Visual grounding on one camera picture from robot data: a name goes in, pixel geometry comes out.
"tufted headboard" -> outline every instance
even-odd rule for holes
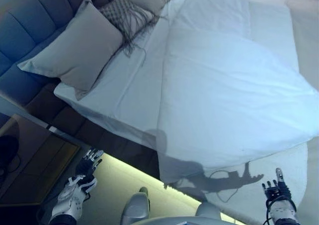
[[[16,65],[51,43],[74,16],[82,0],[27,0],[0,18],[0,94],[24,107],[49,82]],[[92,0],[99,7],[112,0]]]

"black cable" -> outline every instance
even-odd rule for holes
[[[217,172],[225,172],[227,174],[229,174],[229,172],[227,170],[217,170],[217,171],[214,171],[210,176],[209,178],[211,178],[211,176],[213,176],[215,173]],[[219,198],[220,201],[222,201],[223,203],[227,203],[237,192],[238,192],[239,189],[236,189],[236,191],[225,201],[223,199],[221,199],[221,197],[219,196],[219,192],[216,192],[216,195],[217,197]]]
[[[91,194],[90,193],[88,193],[88,197],[83,201],[83,202],[85,202],[85,201],[87,201],[87,200],[89,200],[91,198]]]
[[[266,223],[269,224],[269,221],[270,221],[270,219],[267,219],[267,220],[263,223],[263,225],[265,225]]]
[[[18,163],[18,165],[17,165],[17,167],[16,167],[15,169],[13,169],[13,170],[11,170],[11,171],[8,171],[8,173],[13,173],[13,172],[16,171],[16,170],[20,167],[20,165],[21,165],[21,157],[19,156],[19,154],[16,154],[16,156],[17,156],[18,159],[19,159],[19,163]]]

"wooden nightstand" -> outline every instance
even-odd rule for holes
[[[21,164],[0,188],[0,209],[40,205],[80,147],[16,114],[0,128],[3,135],[19,140]]]

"robotic arm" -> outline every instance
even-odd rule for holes
[[[76,175],[68,179],[58,196],[49,225],[76,225],[82,216],[82,204],[97,185],[93,173],[102,162],[103,150],[91,148],[76,166]]]
[[[266,207],[266,221],[268,223],[270,218],[274,225],[300,225],[296,217],[296,206],[291,199],[291,193],[287,187],[283,172],[280,168],[276,169],[277,180],[273,180],[274,186],[271,187],[271,183],[267,181],[268,188],[263,184],[264,192],[267,197]]]

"bed frame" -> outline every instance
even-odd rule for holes
[[[158,178],[155,151],[115,136],[81,116],[54,95],[59,79],[17,67],[64,31],[81,1],[24,0],[0,15],[0,95],[49,125]],[[99,7],[112,0],[92,1]],[[126,156],[123,153],[126,148],[137,152]]]

